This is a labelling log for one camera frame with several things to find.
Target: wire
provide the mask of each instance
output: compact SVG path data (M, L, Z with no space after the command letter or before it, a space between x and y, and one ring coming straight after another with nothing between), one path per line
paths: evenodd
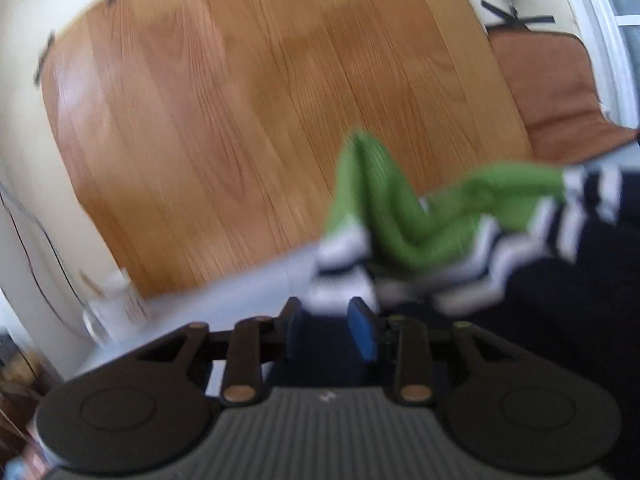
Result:
M23 432L21 432L21 431L18 429L18 426L16 426L16 425L14 424L14 422L9 418L9 416L4 412L4 410L3 410L2 408L0 408L0 413L2 413L2 416L4 416L4 418L6 419L6 421L7 421L7 422L8 422L8 423L9 423L9 424L14 428L14 430L15 430L15 434L16 434L17 436L22 437L22 438L24 439L24 441L25 441L25 442L28 442L28 441L29 441L29 439L27 438L27 436L26 436Z
M89 338L87 338L84 335L81 335L80 333L76 332L76 330L71 325L69 325L69 323L67 323L64 319L62 319L62 316L60 316L58 311L53 307L53 305L49 301L49 298L47 298L47 296L45 295L44 291L42 290L42 287L40 286L40 282L38 281L38 277L36 276L35 270L33 269L33 262L31 261L31 256L29 255L29 251L27 250L27 247L24 245L24 241L22 240L22 236L20 235L20 230L18 229L18 226L15 223L14 215L12 214L11 209L9 209L9 206L4 201L4 197L2 196L2 192L4 190L6 190L6 188L4 186L2 186L1 184L0 184L0 186L1 186L0 187L0 202L2 202L2 206L4 206L5 211L7 212L9 217L11 218L11 222L14 225L15 233L18 235L18 240L20 240L20 244L22 245L22 250L24 250L24 254L27 256L27 263L29 264L29 270L31 272L31 275L33 276L33 281L36 283L36 286L38 287L38 290L40 291L40 294L42 295L42 299L45 301L45 303L47 303L47 305L49 306L49 308L51 309L53 314L58 318L59 322L62 323L62 325L64 325L66 327L66 329L69 330L69 332L71 332L78 339L81 339L81 340L84 340L84 341L90 341Z
M29 211L22 204L22 202L20 202L16 198L16 196L9 189L7 189L7 186L5 186L2 182L0 182L0 196L2 195L3 192L4 192L4 195L7 198L7 200L9 202L13 203L20 210L20 212L23 215L25 215L27 217L27 219L29 219L33 224L35 224L36 227L44 234L45 238L47 239L47 242L49 243L49 247L51 247L51 251L53 252L53 255L56 257L56 261L58 262L58 266L60 267L60 270L62 271L62 274L65 277L65 280L66 280L69 288L71 289L71 291L73 292L74 296L76 297L76 300L78 300L78 303L80 303L83 307L86 307L87 306L86 302L84 302L80 298L78 292L76 291L76 288L71 283L71 279L69 278L68 274L66 273L66 265L64 263L64 260L62 259L62 256L60 256L60 254L58 253L58 250L56 249L55 245L51 241L51 238L49 237L49 233L47 233L47 230L44 228L44 225L42 225L42 222L40 221L40 219L36 215L34 215L31 211Z
M24 362L27 363L27 366L29 367L29 370L31 370L31 375L33 376L33 380L37 381L38 380L38 376L36 375L36 371L33 369L33 366L31 366L31 363L27 359L27 356L24 354L24 352L22 351L22 349L18 345L16 345L15 347L18 349L18 352L20 352L20 355L24 359Z

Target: round black pad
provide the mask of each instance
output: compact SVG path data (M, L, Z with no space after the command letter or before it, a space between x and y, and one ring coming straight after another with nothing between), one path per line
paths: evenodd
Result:
M176 460L197 444L211 419L210 400L184 374L130 360L51 392L38 408L36 429L61 466L120 475Z
M596 384L546 365L487 364L447 400L453 437L483 462L558 474L602 457L620 433L620 411Z

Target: wooden floor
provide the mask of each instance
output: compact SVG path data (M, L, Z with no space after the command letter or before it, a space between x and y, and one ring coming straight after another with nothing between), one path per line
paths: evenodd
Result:
M530 150L467 0L103 2L42 81L76 195L146 296L318 238L354 126L418 192Z

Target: gray ribbed surface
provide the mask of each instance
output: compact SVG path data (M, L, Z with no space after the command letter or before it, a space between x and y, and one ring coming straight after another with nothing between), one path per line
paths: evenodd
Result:
M380 388L276 388L264 403L226 410L190 455L151 474L157 480L530 478L498 471L459 450L430 410L390 402ZM91 477L63 470L48 480ZM562 477L599 480L599 468Z

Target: brown cushion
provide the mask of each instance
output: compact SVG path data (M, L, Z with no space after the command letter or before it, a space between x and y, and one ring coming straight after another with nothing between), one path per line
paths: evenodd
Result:
M589 54L575 36L497 29L489 42L536 160L574 164L636 138L638 130L602 116Z

